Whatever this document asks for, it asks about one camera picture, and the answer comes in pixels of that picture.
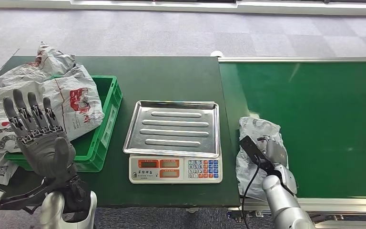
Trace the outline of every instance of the scale display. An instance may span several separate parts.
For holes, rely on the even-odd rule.
[[[133,184],[220,183],[222,156],[218,158],[130,155],[129,179]]]

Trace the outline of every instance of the stainless steel tray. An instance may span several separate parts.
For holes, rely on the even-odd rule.
[[[216,158],[221,153],[218,104],[138,101],[123,151]]]

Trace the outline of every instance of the qr code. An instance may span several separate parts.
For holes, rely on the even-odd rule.
[[[4,177],[9,166],[0,166],[0,176]]]

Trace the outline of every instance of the scale keypad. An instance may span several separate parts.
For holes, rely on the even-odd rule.
[[[188,160],[189,178],[218,178],[218,160]]]

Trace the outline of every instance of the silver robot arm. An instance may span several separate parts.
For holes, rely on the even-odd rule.
[[[240,141],[246,154],[267,173],[262,182],[263,191],[272,213],[276,229],[316,229],[309,215],[301,209],[296,199],[297,186],[293,173],[287,169],[285,150],[268,136],[258,141],[267,141],[262,153],[254,141],[246,136]]]
[[[262,182],[276,229],[316,229],[308,213],[296,200],[296,184],[293,174],[283,165],[274,168],[282,174],[267,176]]]

